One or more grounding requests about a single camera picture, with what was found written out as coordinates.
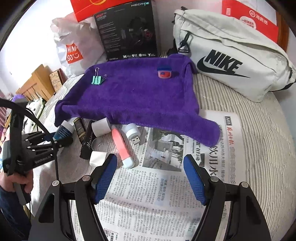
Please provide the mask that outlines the person's left hand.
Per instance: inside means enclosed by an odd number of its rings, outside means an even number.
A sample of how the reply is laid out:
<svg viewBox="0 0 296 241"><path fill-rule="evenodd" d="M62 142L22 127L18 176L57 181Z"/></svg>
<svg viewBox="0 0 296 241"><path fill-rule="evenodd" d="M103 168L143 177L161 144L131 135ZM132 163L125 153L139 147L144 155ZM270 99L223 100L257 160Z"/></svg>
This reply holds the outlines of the person's left hand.
<svg viewBox="0 0 296 241"><path fill-rule="evenodd" d="M7 192L15 192L14 183L25 185L25 192L31 193L33 189L33 171L30 170L25 176L22 176L18 173L14 173L10 176L7 176L4 171L1 171L1 187Z"/></svg>

